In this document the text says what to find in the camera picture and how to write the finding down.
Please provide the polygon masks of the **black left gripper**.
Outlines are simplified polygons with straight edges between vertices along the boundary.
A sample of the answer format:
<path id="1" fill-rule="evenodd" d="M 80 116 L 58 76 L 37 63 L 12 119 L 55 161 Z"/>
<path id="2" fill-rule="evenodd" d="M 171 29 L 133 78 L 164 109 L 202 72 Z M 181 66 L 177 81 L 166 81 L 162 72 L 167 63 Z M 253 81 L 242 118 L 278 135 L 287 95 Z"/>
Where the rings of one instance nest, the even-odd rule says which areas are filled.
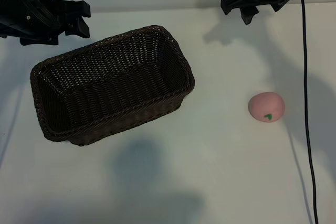
<path id="1" fill-rule="evenodd" d="M 76 16 L 66 26 L 63 15 Z M 90 29 L 82 17 L 91 17 L 85 1 L 63 0 L 1 0 L 1 37 L 18 37 L 25 45 L 58 45 L 58 36 L 90 37 Z"/>

